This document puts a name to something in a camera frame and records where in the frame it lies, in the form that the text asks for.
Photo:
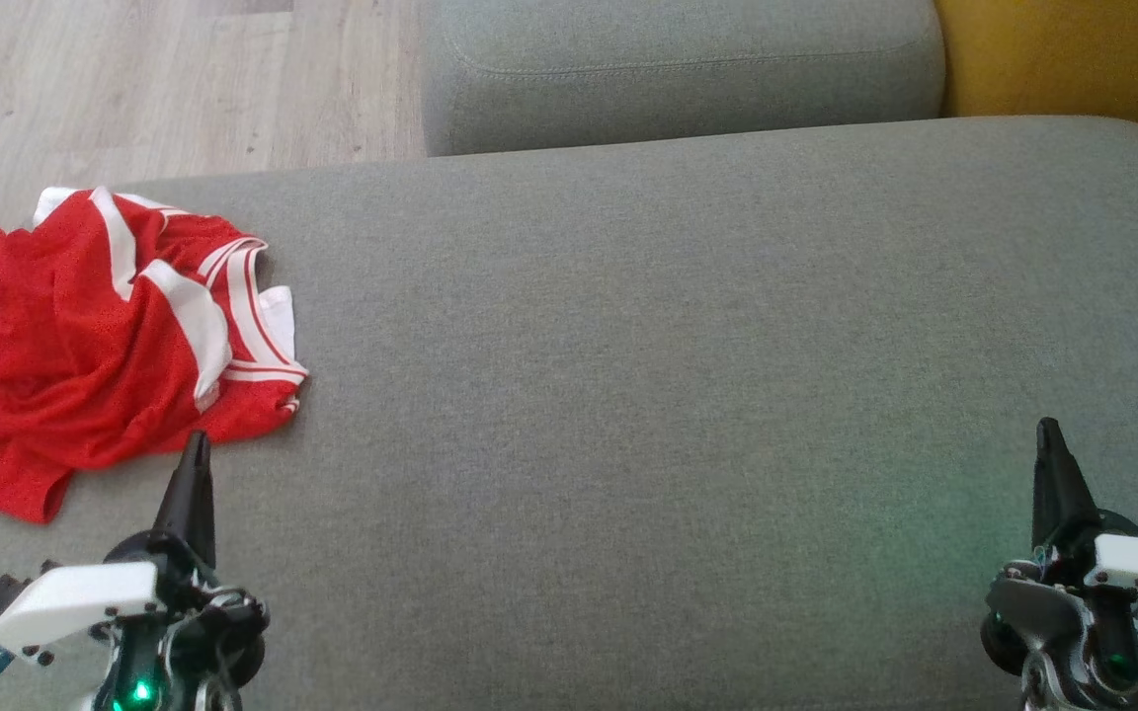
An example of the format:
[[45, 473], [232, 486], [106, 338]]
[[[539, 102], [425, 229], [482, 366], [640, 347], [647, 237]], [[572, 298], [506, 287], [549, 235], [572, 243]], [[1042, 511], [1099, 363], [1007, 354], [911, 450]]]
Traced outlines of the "red basketball jersey white sleeves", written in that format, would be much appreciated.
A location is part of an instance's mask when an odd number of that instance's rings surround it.
[[193, 431], [207, 432], [213, 443], [254, 439], [274, 432], [297, 413], [308, 372], [296, 359], [289, 288], [259, 287], [258, 262], [266, 243], [226, 222], [234, 234], [218, 237], [203, 261], [203, 283], [226, 314], [233, 350], [216, 399], [192, 419], [115, 416], [101, 408], [99, 417], [64, 427], [0, 414], [0, 514], [50, 523], [79, 472], [180, 450]]

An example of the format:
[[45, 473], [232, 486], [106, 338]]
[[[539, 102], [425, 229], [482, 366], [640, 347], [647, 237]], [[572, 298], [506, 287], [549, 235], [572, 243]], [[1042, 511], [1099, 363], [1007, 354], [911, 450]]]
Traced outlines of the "yellow sofa backrest cushion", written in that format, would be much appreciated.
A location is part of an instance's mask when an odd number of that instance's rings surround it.
[[1138, 122], [1138, 0], [935, 0], [949, 117]]

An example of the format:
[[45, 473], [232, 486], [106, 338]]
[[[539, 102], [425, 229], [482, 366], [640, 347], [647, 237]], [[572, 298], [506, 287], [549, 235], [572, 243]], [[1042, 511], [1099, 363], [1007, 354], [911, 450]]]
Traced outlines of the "grey and yellow sofa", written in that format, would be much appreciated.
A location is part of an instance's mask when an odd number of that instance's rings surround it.
[[945, 118], [126, 182], [269, 242], [213, 450], [245, 711], [1015, 711], [1034, 425], [1138, 523], [1138, 124]]

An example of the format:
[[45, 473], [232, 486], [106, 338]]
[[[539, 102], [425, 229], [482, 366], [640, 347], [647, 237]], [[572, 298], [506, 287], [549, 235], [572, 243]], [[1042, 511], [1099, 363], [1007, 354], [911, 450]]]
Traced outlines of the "grey sofa seat cushion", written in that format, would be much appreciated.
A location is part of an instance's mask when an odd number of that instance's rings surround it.
[[423, 130], [465, 156], [934, 119], [935, 0], [431, 0]]

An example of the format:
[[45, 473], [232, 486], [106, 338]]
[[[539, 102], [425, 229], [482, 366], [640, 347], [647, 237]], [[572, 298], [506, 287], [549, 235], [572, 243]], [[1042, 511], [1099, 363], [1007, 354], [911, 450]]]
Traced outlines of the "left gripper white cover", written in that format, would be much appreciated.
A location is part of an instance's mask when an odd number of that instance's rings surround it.
[[0, 647], [26, 653], [98, 630], [100, 692], [239, 692], [265, 661], [270, 611], [216, 574], [207, 432], [187, 437], [154, 520], [100, 564], [53, 567], [0, 615]]

